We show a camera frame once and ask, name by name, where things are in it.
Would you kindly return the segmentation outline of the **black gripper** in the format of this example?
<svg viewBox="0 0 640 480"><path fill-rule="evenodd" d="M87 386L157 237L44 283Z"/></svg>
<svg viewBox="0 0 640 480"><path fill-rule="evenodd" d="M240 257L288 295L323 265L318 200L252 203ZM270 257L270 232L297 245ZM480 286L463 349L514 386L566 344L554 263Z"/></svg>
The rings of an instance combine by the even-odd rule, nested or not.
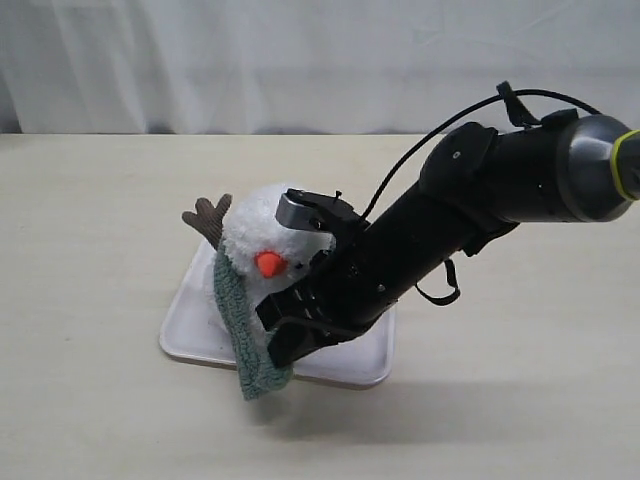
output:
<svg viewBox="0 0 640 480"><path fill-rule="evenodd" d="M478 252L498 234L499 219L481 205L435 199L411 186L374 222L359 217L332 233L336 244L316 254L293 292L265 297L255 312L276 368L357 338L458 251Z"/></svg>

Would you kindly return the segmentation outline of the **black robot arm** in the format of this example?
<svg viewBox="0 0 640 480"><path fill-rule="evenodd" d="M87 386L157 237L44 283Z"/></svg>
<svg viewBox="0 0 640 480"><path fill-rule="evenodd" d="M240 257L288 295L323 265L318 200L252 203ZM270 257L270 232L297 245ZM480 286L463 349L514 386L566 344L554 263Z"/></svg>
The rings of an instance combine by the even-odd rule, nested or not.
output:
<svg viewBox="0 0 640 480"><path fill-rule="evenodd" d="M290 189L284 227L326 232L308 273L256 309L277 367L356 339L453 254L479 253L527 222L610 222L639 198L639 134L572 110L501 134L476 122L445 136L418 180L376 220L339 195Z"/></svg>

